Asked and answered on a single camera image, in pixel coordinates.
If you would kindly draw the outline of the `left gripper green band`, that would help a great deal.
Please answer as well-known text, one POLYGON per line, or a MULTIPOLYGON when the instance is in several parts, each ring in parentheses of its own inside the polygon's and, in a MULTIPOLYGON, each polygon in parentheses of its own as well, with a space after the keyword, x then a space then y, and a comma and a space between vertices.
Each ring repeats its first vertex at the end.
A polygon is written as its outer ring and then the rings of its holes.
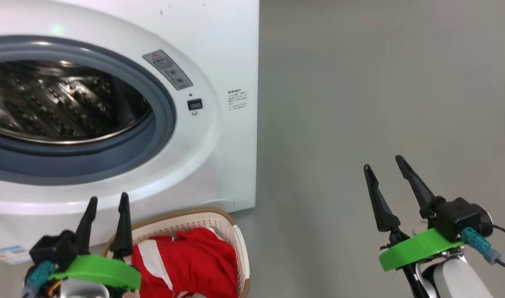
POLYGON ((130 200, 121 194, 118 206, 119 221, 110 252, 112 258, 90 255, 89 242, 92 222, 96 217, 98 198, 93 196, 75 232, 78 255, 62 272, 50 275, 60 281, 60 298, 122 298, 124 294, 141 288, 141 273, 122 260, 133 253, 130 200))

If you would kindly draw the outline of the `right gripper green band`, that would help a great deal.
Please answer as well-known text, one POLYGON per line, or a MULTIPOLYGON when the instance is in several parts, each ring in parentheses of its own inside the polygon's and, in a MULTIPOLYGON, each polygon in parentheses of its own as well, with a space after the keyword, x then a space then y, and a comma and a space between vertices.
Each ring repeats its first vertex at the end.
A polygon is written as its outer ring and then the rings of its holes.
MULTIPOLYGON (((410 184, 420 207, 423 219, 436 217, 436 209, 445 202, 442 196, 436 196, 413 170, 402 155, 396 155, 396 163, 402 176, 410 184)), ((387 246, 381 247, 379 262, 384 272, 402 270, 415 298, 437 298, 435 286, 421 272, 421 264, 442 253, 459 249, 463 242, 450 242, 436 229, 431 228, 413 237, 399 229, 399 218, 393 214, 379 189, 379 181, 369 164, 363 168, 366 185, 372 205, 374 219, 379 232, 390 232, 387 246)))

